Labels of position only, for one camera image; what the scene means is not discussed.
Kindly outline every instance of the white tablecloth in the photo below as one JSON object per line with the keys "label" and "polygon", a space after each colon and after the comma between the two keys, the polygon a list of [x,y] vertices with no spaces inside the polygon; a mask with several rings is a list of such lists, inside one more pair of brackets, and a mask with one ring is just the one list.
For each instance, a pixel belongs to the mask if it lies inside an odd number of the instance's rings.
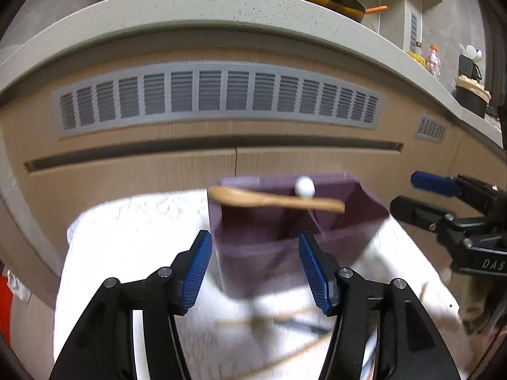
{"label": "white tablecloth", "polygon": [[[69,232],[70,248],[56,303],[55,360],[74,324],[106,278],[114,276],[122,283],[146,278],[158,268],[169,266],[177,253],[191,246],[203,228],[209,229],[205,190],[113,201],[81,215]],[[462,378],[466,378],[473,353],[459,322],[458,305],[394,219],[383,223],[353,268],[369,280],[388,283],[394,277],[401,277],[416,294],[427,284],[423,304],[439,328]],[[176,317],[194,379],[318,378],[329,337],[317,341],[315,334],[263,321],[263,317],[269,320],[306,310],[297,318],[332,327],[334,319],[316,310],[307,286],[250,301],[233,301],[220,291],[219,280],[216,258],[212,256],[195,306],[185,317]],[[249,324],[253,317],[255,323]],[[149,380],[141,312],[134,312],[134,343],[138,379]],[[298,354],[312,344],[313,347]],[[292,358],[277,364],[288,356]]]}

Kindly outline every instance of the silver bolt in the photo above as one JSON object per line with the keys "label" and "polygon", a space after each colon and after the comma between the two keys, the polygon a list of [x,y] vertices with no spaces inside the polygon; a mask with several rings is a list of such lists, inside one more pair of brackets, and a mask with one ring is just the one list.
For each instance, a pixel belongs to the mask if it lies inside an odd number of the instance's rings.
{"label": "silver bolt", "polygon": [[395,286],[401,290],[403,290],[407,286],[407,282],[403,279],[395,279]]}
{"label": "silver bolt", "polygon": [[118,280],[115,277],[109,277],[108,279],[104,280],[104,287],[110,289],[111,287],[116,286],[117,282]]}
{"label": "silver bolt", "polygon": [[172,274],[171,267],[163,267],[157,273],[160,277],[169,277]]}
{"label": "silver bolt", "polygon": [[340,273],[340,275],[344,279],[350,279],[354,275],[354,272],[351,269],[347,269],[347,268],[340,269],[340,271],[338,273]]}

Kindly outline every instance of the white table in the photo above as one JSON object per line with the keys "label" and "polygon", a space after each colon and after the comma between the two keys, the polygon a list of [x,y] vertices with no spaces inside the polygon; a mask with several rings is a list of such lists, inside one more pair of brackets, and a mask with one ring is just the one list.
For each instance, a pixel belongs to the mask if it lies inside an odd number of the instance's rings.
{"label": "white table", "polygon": [[[152,194],[100,205],[79,217],[70,232],[55,311],[54,357],[100,284],[115,276],[122,283],[146,278],[170,265],[188,250],[197,232],[209,229],[205,190]],[[365,279],[407,281],[419,295],[440,330],[451,355],[466,378],[474,356],[459,317],[458,305],[415,243],[392,218],[387,219],[361,258],[353,265]],[[332,327],[334,319],[315,307],[307,286],[282,293],[233,301],[217,287],[212,256],[197,302],[185,317],[177,317],[178,332],[194,379],[318,378],[329,337],[300,333],[262,322],[262,317],[306,313],[298,319]],[[258,324],[248,324],[256,317]],[[149,380],[144,355],[142,314],[134,312],[134,346],[139,380]],[[303,353],[298,351],[310,344]],[[287,356],[283,364],[273,364]],[[255,372],[241,376],[243,373]]]}

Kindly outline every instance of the ventilation grille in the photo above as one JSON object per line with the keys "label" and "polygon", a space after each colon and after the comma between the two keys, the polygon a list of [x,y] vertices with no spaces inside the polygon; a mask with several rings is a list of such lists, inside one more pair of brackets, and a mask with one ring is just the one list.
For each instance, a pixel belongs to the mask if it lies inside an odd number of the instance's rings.
{"label": "ventilation grille", "polygon": [[410,12],[410,51],[415,48],[417,42],[417,17]]}
{"label": "ventilation grille", "polygon": [[415,138],[431,141],[433,143],[442,143],[447,128],[437,120],[424,114],[415,133]]}
{"label": "ventilation grille", "polygon": [[155,64],[52,93],[62,137],[192,119],[282,119],[374,129],[384,96],[318,73],[237,62]]}

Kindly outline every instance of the purple storage box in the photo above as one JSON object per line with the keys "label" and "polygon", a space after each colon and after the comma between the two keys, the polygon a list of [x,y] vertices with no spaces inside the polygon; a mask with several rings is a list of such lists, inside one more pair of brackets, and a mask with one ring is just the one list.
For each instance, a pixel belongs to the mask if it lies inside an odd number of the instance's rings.
{"label": "purple storage box", "polygon": [[[232,177],[220,185],[295,195],[299,176]],[[315,197],[339,199],[345,213],[316,211],[322,236],[307,210],[279,207],[240,208],[209,200],[209,223],[224,293],[249,298],[307,284],[298,253],[298,236],[312,231],[321,249],[341,266],[352,266],[389,216],[359,181],[345,173],[310,176]]]}

